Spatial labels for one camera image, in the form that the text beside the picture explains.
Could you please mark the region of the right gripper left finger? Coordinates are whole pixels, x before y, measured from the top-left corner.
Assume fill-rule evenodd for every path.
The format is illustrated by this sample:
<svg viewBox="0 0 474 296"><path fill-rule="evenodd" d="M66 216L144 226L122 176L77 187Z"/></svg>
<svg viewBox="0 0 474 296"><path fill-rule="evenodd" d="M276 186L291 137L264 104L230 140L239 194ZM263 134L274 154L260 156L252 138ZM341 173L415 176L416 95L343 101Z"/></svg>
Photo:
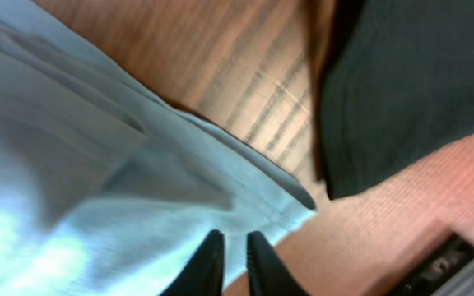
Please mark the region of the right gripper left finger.
<svg viewBox="0 0 474 296"><path fill-rule="evenodd" d="M224 234L219 230L212 230L173 283L160 295L221 296L224 264Z"/></svg>

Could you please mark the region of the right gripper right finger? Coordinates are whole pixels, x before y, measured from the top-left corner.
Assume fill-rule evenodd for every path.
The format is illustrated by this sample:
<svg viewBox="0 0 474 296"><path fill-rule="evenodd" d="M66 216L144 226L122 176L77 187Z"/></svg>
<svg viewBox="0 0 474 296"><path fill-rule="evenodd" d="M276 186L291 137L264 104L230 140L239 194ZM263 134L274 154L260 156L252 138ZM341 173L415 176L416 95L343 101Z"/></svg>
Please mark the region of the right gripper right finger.
<svg viewBox="0 0 474 296"><path fill-rule="evenodd" d="M259 231L247 234L246 267L251 296L309 296Z"/></svg>

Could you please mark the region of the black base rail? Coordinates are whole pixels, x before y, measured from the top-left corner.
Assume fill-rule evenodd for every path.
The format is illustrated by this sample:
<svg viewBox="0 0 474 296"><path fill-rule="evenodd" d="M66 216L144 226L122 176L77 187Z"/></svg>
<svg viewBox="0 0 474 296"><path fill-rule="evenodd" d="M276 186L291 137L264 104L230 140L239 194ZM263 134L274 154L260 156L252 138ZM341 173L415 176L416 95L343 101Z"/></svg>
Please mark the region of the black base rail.
<svg viewBox="0 0 474 296"><path fill-rule="evenodd" d="M451 234L386 296L474 296L474 244Z"/></svg>

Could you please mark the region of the black crumpled garment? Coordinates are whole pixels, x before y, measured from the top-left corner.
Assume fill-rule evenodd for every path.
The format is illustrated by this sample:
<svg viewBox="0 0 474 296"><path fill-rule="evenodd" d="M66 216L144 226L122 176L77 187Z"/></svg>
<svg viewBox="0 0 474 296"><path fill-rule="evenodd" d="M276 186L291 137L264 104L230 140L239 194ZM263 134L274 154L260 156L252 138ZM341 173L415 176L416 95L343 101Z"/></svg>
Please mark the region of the black crumpled garment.
<svg viewBox="0 0 474 296"><path fill-rule="evenodd" d="M474 0L373 0L319 110L328 196L362 193L474 133Z"/></svg>

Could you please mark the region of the light blue printed t-shirt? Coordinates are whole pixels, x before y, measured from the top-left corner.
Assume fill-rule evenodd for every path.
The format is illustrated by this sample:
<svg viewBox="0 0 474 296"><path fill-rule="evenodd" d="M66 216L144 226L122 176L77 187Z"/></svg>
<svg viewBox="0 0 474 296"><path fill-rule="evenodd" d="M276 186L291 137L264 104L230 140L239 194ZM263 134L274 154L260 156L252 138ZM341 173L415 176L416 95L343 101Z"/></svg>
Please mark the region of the light blue printed t-shirt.
<svg viewBox="0 0 474 296"><path fill-rule="evenodd" d="M213 229L230 283L247 233L278 243L314 209L34 3L0 1L0 295L157 295Z"/></svg>

